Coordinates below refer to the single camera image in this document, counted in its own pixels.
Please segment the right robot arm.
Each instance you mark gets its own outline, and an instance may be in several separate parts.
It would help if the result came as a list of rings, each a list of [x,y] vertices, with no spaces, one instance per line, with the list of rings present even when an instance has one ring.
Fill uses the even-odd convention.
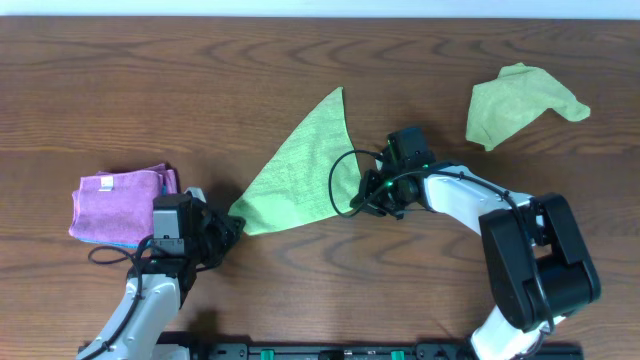
[[[531,358],[558,323],[599,300],[600,279],[563,196],[511,192],[441,162],[369,170],[350,205],[355,213],[400,219],[414,203],[481,237],[496,305],[471,335],[471,356]]]

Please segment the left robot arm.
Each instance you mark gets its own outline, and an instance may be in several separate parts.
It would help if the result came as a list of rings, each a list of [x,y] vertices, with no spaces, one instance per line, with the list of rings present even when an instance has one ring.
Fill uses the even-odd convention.
[[[153,234],[133,252],[111,245],[88,254],[95,265],[131,264],[125,292],[78,359],[150,359],[166,326],[182,308],[200,272],[221,265],[239,241],[245,220],[189,194],[153,201]]]

